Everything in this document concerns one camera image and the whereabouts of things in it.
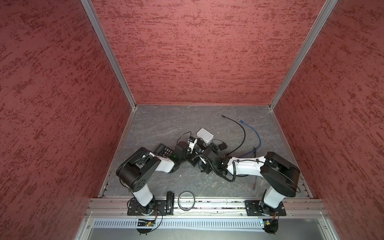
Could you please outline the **black power adapter with cable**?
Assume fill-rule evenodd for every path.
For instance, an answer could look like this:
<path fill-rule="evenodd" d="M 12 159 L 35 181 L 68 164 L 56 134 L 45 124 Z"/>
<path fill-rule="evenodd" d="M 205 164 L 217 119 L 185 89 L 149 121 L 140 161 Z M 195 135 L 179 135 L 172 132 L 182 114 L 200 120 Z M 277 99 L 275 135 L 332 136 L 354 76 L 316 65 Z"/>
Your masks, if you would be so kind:
<path fill-rule="evenodd" d="M 226 150 L 228 148 L 227 144 L 223 142 L 222 140 L 213 139 L 209 145 L 209 148 L 214 151 L 215 153 L 218 153 L 219 151 Z"/>

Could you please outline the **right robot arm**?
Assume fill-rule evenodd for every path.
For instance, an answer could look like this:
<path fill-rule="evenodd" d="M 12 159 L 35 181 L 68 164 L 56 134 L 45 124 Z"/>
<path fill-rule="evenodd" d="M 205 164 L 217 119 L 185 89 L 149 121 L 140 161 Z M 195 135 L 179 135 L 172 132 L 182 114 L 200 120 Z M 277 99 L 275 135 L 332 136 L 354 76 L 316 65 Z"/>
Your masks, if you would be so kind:
<path fill-rule="evenodd" d="M 238 176 L 250 175 L 263 178 L 270 185 L 258 202 L 248 201 L 249 216 L 285 216 L 283 200 L 293 198 L 301 190 L 298 187 L 300 169 L 274 152 L 258 158 L 221 158 L 206 149 L 195 157 L 198 163 L 206 166 L 205 172 L 214 172 L 225 181 L 232 183 Z"/>

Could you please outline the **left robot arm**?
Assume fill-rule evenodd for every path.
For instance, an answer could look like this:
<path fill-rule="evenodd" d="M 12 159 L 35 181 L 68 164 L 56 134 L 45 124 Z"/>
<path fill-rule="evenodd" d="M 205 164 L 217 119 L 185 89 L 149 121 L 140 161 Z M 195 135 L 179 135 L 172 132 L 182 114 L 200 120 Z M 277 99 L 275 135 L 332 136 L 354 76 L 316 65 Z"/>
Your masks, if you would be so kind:
<path fill-rule="evenodd" d="M 174 173 L 185 162 L 196 166 L 199 159 L 193 160 L 193 157 L 206 148 L 202 140 L 179 142 L 174 150 L 164 144 L 159 144 L 153 152 L 141 147 L 119 165 L 116 175 L 123 187 L 133 194 L 141 214 L 148 216 L 156 210 L 156 198 L 148 187 L 154 172 Z"/>

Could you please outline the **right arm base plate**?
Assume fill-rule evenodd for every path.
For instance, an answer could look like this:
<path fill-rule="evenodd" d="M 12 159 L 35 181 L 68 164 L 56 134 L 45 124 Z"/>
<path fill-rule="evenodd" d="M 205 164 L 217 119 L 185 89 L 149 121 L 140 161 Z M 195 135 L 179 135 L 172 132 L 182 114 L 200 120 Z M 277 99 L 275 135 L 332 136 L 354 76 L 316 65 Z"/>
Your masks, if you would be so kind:
<path fill-rule="evenodd" d="M 283 202 L 280 202 L 277 208 L 260 202 L 260 200 L 244 201 L 248 217 L 285 217 L 287 215 Z"/>

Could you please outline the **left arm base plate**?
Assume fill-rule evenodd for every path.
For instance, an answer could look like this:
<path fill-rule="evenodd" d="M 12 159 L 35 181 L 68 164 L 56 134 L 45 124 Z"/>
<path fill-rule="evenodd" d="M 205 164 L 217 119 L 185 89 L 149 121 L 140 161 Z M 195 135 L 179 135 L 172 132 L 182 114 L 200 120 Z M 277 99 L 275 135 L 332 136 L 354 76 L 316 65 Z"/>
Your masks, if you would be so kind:
<path fill-rule="evenodd" d="M 143 207 L 136 199 L 127 203 L 128 216 L 166 216 L 166 200 L 152 200 L 148 206 Z"/>

